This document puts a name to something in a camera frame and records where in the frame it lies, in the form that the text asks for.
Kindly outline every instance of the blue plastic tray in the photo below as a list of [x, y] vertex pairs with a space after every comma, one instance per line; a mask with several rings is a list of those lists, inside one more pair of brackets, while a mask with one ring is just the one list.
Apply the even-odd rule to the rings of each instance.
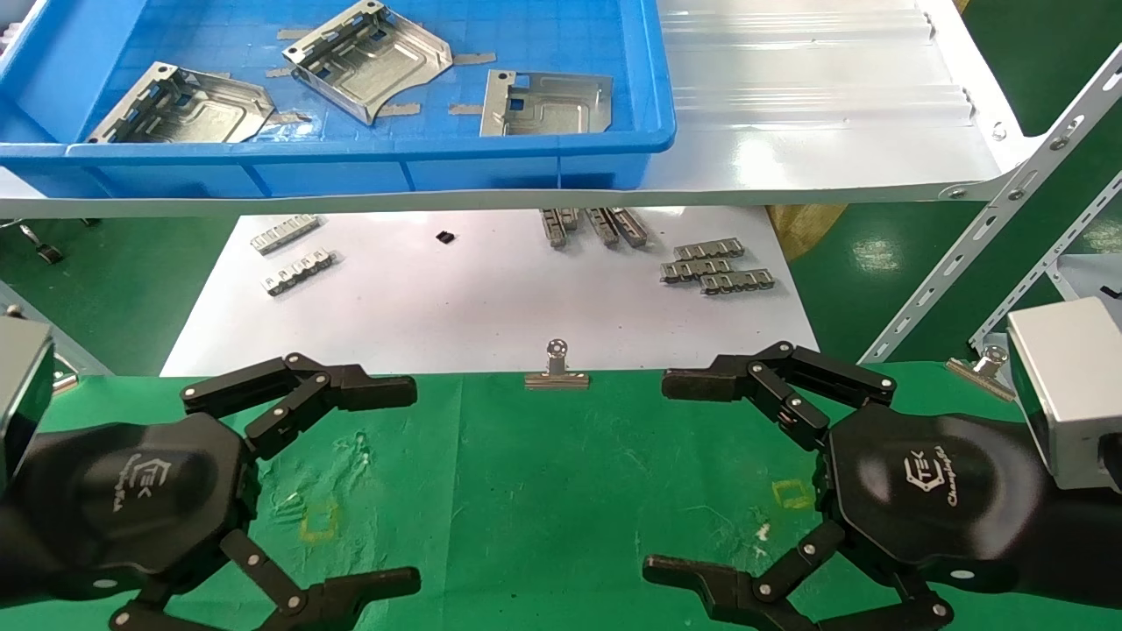
[[[351, 118], [291, 76], [280, 29], [313, 28], [352, 0], [48, 0], [0, 58], [0, 165], [48, 196], [261, 198], [460, 189], [631, 189], [674, 138], [655, 0], [396, 0], [448, 42], [452, 66], [390, 103], [417, 116]], [[311, 120], [241, 144], [81, 144], [153, 62], [264, 85]], [[479, 137], [487, 72], [614, 77], [604, 134]]]

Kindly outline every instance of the white table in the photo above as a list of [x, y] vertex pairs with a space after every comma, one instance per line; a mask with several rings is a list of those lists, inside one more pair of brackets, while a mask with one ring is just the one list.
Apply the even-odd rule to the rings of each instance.
[[[255, 235], [285, 216], [242, 218], [219, 256], [162, 372], [217, 375], [301, 351], [370, 373], [539, 371], [545, 345], [569, 342], [573, 369], [708, 365], [785, 339], [817, 348], [762, 208], [636, 209], [645, 250], [609, 250], [587, 220], [562, 252], [536, 210], [325, 216], [324, 225], [263, 257]], [[450, 245], [435, 235], [457, 235]], [[738, 268], [767, 267], [775, 289], [705, 296], [668, 286], [671, 248], [738, 237]], [[316, 249], [337, 267], [270, 298], [259, 281]]]

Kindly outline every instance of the tek logo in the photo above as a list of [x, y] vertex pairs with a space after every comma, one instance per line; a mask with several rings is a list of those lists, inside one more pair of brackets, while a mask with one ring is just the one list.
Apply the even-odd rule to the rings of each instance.
[[117, 484], [113, 486], [114, 513], [125, 507], [126, 487], [139, 488], [137, 497], [151, 497], [151, 490], [164, 486], [167, 482], [167, 472], [172, 468], [172, 463], [159, 458], [137, 463], [142, 457], [140, 454], [129, 456], [125, 467], [117, 475]]
[[911, 457], [904, 458], [904, 473], [908, 476], [908, 482], [925, 493], [938, 488], [947, 482], [942, 476], [942, 466], [939, 460], [926, 458], [922, 451], [912, 451]]

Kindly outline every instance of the green mat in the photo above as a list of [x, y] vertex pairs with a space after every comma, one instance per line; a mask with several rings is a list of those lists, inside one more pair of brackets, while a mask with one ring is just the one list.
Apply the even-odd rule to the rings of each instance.
[[[902, 412], [1017, 418], [938, 364], [883, 372]], [[421, 593], [370, 605], [362, 630], [730, 629], [696, 595], [644, 583], [640, 564], [662, 554], [762, 570], [818, 522], [813, 460], [747, 403], [666, 401], [659, 378], [603, 373], [587, 392], [527, 392], [514, 374], [422, 376], [416, 405], [333, 413], [265, 464], [250, 534], [302, 585], [419, 567]], [[186, 383], [91, 378], [44, 429], [177, 420]], [[1122, 612], [937, 589], [957, 631], [1122, 628]], [[0, 629], [101, 630], [125, 600], [0, 611]], [[894, 595], [836, 557], [792, 601], [817, 618]], [[232, 566], [168, 607], [234, 631], [270, 611]]]

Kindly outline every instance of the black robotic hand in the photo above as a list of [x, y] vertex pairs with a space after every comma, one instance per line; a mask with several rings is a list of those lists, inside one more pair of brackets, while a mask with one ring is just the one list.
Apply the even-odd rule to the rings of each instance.
[[[830, 428], [788, 382], [856, 411]], [[895, 387], [788, 342], [721, 355], [707, 369], [668, 371], [665, 396], [747, 399], [817, 452], [822, 523], [758, 577], [651, 556], [644, 578], [697, 592], [714, 620], [763, 631], [940, 629], [954, 611], [929, 582], [1122, 609], [1122, 495], [1058, 488], [1027, 426], [895, 412]], [[787, 597], [835, 552], [902, 602], [817, 623], [800, 614]]]
[[[329, 578], [301, 589], [246, 534], [267, 460], [334, 408], [416, 402], [412, 377], [300, 355], [206, 379], [181, 393], [187, 417], [38, 435], [0, 497], [0, 607], [140, 589], [116, 630], [213, 631], [163, 613], [232, 560], [276, 604], [263, 630], [353, 628], [376, 600], [414, 594], [415, 568]], [[219, 419], [280, 399], [242, 438]]]

